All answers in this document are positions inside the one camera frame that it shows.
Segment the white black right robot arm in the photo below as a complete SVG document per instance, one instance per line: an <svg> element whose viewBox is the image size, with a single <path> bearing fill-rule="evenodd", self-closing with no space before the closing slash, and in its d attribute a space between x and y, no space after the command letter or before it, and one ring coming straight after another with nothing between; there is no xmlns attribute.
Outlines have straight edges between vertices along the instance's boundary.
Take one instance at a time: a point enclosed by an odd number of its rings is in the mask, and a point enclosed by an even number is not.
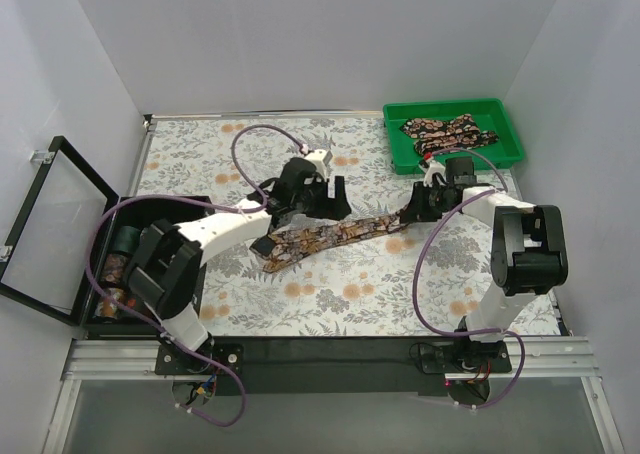
<svg viewBox="0 0 640 454"><path fill-rule="evenodd" d="M489 358L489 349L506 337L516 337L511 324L537 297L564 284L568 256L560 209L536 205L481 184L471 157L440 163L429 156L420 162L424 178L413 186L403 221L435 222L422 247L411 284L414 313L430 332L458 340L452 347L454 363L475 371ZM478 304L455 331L429 323L419 306L421 269L429 249L445 225L457 214L472 217L492 229L492 281Z"/></svg>

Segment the cat print brown tie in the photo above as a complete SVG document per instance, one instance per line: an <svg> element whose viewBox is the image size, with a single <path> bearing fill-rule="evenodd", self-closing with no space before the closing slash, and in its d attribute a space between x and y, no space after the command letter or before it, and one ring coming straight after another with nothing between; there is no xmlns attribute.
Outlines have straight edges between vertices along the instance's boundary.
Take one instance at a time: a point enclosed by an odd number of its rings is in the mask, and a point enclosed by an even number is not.
<svg viewBox="0 0 640 454"><path fill-rule="evenodd" d="M250 250L264 261L263 271L275 273L325 250L396 233L408 226L401 212L273 232L255 240Z"/></svg>

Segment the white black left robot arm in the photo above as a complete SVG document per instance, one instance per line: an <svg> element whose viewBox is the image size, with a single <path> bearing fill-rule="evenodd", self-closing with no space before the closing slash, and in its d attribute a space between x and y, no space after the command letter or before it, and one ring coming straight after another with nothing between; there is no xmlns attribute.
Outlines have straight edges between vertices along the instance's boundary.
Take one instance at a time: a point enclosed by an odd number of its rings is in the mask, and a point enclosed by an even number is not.
<svg viewBox="0 0 640 454"><path fill-rule="evenodd" d="M159 220L149 226L123 280L159 318L162 332L182 345L178 361L188 372L203 373L213 360L206 344L209 332L192 301L195 282L208 261L237 244L266 238L298 214L336 221L351 213L344 178L329 180L330 159L326 150L291 158L279 177L259 185L267 190L265 205L254 192L228 212L217 208L199 220Z"/></svg>

